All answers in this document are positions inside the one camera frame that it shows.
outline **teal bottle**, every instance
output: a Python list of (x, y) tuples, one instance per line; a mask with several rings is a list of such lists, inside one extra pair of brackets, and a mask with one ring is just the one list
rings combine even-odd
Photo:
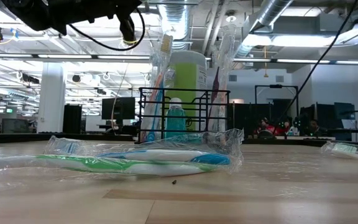
[[(186, 116), (185, 110), (182, 109), (181, 104), (177, 103), (181, 103), (181, 99), (171, 99), (169, 110), (167, 111), (167, 116)], [(166, 118), (165, 130), (186, 131), (186, 118)], [(183, 134), (186, 134), (186, 132), (166, 132), (165, 138), (170, 138)]]

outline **computer monitor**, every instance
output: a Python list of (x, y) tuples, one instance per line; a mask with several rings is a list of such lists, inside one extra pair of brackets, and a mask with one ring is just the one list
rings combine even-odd
[[(102, 100), (102, 119), (111, 119), (115, 98)], [(114, 107), (114, 119), (135, 119), (135, 98), (119, 97)]]
[(335, 103), (336, 119), (355, 120), (356, 114), (354, 105), (351, 103)]

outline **white column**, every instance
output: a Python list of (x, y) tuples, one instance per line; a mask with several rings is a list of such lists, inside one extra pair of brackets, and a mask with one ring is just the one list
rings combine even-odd
[(62, 132), (67, 74), (62, 63), (44, 63), (37, 132)]

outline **black cable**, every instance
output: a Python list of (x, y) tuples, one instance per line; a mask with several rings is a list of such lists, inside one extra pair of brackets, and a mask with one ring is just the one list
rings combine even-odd
[(143, 40), (144, 38), (144, 35), (146, 33), (146, 25), (144, 23), (144, 19), (143, 19), (143, 16), (142, 16), (142, 13), (138, 10), (138, 8), (136, 9), (136, 12), (139, 14), (140, 16), (140, 20), (142, 21), (142, 35), (140, 37), (140, 39), (136, 42), (136, 44), (134, 44), (133, 46), (130, 46), (128, 48), (125, 48), (125, 49), (117, 49), (115, 47), (110, 47), (110, 46), (107, 46), (106, 44), (103, 44), (103, 43), (100, 43), (99, 41), (95, 40), (93, 37), (89, 36), (88, 34), (85, 34), (83, 33), (82, 31), (80, 31), (79, 29), (77, 29), (76, 27), (74, 27), (72, 24), (70, 24), (69, 26), (71, 28), (73, 28), (73, 30), (77, 31), (79, 34), (83, 35), (84, 37), (87, 37), (89, 40), (92, 40), (93, 42), (99, 44), (100, 46), (102, 47), (105, 47), (107, 49), (110, 49), (110, 50), (115, 50), (115, 51), (127, 51), (127, 50), (132, 50), (134, 49), (135, 47), (137, 47), (140, 42)]
[(311, 74), (313, 74), (313, 72), (316, 70), (317, 65), (320, 64), (320, 61), (322, 61), (322, 59), (328, 54), (329, 50), (331, 50), (331, 48), (334, 46), (335, 42), (338, 40), (339, 35), (341, 35), (341, 32), (343, 30), (343, 28), (345, 27), (345, 25), (347, 24), (349, 18), (352, 15), (352, 12), (354, 11), (354, 9), (356, 8), (356, 4), (358, 3), (358, 0), (354, 0), (354, 3), (351, 7), (351, 10), (349, 11), (348, 15), (346, 16), (345, 21), (342, 23), (341, 27), (339, 28), (333, 42), (329, 45), (329, 47), (327, 48), (327, 50), (322, 54), (322, 56), (320, 57), (320, 59), (316, 62), (316, 64), (313, 66), (313, 68), (311, 69), (309, 75), (307, 76), (306, 80), (303, 82), (301, 88), (299, 89), (298, 93), (295, 95), (295, 97), (292, 99), (291, 103), (288, 105), (288, 107), (285, 109), (284, 113), (280, 116), (280, 118), (276, 121), (275, 125), (274, 125), (274, 131), (273, 134), (275, 134), (276, 129), (278, 124), (280, 123), (281, 119), (288, 113), (288, 110), (290, 110), (291, 106), (294, 104), (294, 102), (296, 101), (296, 99), (299, 97), (299, 94), (302, 92), (303, 88), (305, 87), (305, 85), (308, 83)]

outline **desk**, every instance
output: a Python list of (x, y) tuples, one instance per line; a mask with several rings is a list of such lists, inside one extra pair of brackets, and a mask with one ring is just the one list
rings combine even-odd
[(111, 124), (98, 124), (99, 128), (104, 128), (106, 131), (111, 128)]
[[(41, 154), (45, 144), (0, 144), (0, 154)], [(241, 149), (245, 160), (233, 175), (91, 178), (67, 170), (73, 177), (62, 179), (63, 172), (4, 170), (0, 223), (358, 223), (358, 161), (309, 146)]]
[[(286, 139), (285, 136), (276, 136), (276, 139)], [(287, 136), (287, 140), (304, 140), (304, 139), (314, 139), (314, 140), (332, 140), (335, 141), (335, 137), (313, 137), (313, 136)]]

